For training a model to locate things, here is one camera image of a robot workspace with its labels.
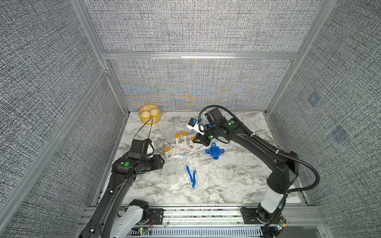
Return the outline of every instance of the blue handle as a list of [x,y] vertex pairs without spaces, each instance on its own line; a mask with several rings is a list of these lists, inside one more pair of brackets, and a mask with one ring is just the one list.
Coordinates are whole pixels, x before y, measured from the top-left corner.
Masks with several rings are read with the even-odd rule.
[[187,170],[187,173],[189,175],[190,182],[192,183],[193,182],[193,178],[192,178],[191,172],[189,171],[189,167],[188,166],[186,167],[186,170]]
[[193,171],[193,183],[192,183],[192,188],[196,187],[196,170]]

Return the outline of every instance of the steamed bun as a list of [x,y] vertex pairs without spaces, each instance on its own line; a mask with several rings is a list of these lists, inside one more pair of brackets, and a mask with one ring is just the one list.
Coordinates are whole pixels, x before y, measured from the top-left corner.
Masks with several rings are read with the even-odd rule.
[[141,115],[142,117],[145,117],[145,118],[149,118],[149,117],[151,116],[151,114],[149,113],[149,111],[142,111],[142,112],[140,113],[140,115]]
[[151,117],[154,117],[154,116],[156,116],[159,113],[159,109],[153,108],[149,112],[151,114]]

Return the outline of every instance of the vent grille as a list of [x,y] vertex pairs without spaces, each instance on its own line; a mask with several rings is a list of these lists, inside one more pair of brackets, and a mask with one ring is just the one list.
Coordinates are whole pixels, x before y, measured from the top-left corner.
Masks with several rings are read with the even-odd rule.
[[[131,237],[148,237],[132,231]],[[260,237],[260,227],[154,227],[149,237]]]

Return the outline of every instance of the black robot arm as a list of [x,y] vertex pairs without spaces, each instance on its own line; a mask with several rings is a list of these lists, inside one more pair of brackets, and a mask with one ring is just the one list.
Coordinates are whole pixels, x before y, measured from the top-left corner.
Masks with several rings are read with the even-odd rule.
[[[200,120],[201,114],[205,109],[211,107],[216,108],[205,113],[209,124],[204,125]],[[218,108],[227,111],[233,118],[226,120]],[[188,128],[198,132],[193,140],[194,143],[209,146],[212,139],[225,141],[225,143],[234,141],[256,155],[272,170],[267,178],[269,188],[256,212],[257,219],[262,223],[267,223],[264,229],[280,215],[285,199],[290,192],[312,189],[319,183],[317,171],[311,165],[299,160],[296,153],[293,151],[287,153],[269,144],[250,131],[232,112],[222,106],[207,106],[200,112],[198,118],[191,118]],[[314,172],[316,180],[308,187],[289,189],[298,177],[299,163],[310,168]]]
[[[149,147],[152,148],[152,153],[147,154]],[[161,155],[153,155],[153,152],[150,139],[133,140],[131,149],[112,164],[107,190],[89,223],[81,232],[80,238],[110,237],[120,205],[136,176],[163,167],[164,159]]]

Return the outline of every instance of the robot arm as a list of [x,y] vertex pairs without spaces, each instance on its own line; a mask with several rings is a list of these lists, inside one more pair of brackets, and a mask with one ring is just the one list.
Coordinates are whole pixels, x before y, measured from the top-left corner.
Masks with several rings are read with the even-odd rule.
[[[150,139],[144,141],[133,140],[131,149],[112,164],[112,173],[107,190],[89,223],[81,232],[80,238],[110,237],[120,205],[136,176],[140,173],[161,169],[163,167],[164,159],[161,155],[153,155],[153,153],[154,150]],[[127,229],[128,232],[132,226],[139,221],[145,222],[148,219],[148,202],[146,202],[146,204],[144,204],[144,201],[142,202],[143,203],[130,203],[127,211],[118,219],[115,225],[118,223],[127,225],[126,223],[128,223],[128,225],[123,228],[124,230]]]
[[[209,124],[203,125],[199,118],[201,113],[209,107],[222,108],[229,112],[233,118],[226,120],[219,109],[214,108],[205,114]],[[289,187],[298,177],[299,163],[306,166],[308,164],[299,160],[296,153],[292,151],[290,153],[286,153],[285,151],[280,150],[261,139],[255,133],[250,131],[226,108],[212,105],[204,108],[201,113],[199,118],[191,118],[188,123],[189,128],[195,129],[198,132],[193,140],[194,143],[209,146],[212,139],[223,137],[227,140],[227,142],[234,141],[244,146],[251,153],[260,158],[272,170],[272,173],[267,179],[267,184],[269,187],[266,195],[258,205],[256,212],[257,219],[260,222],[270,224],[282,211],[282,209],[277,208],[280,204],[285,202],[287,195],[290,192],[293,192],[293,190],[289,190]],[[316,182],[312,186],[309,186],[308,189],[315,187],[319,183],[319,175],[317,172],[315,175]]]

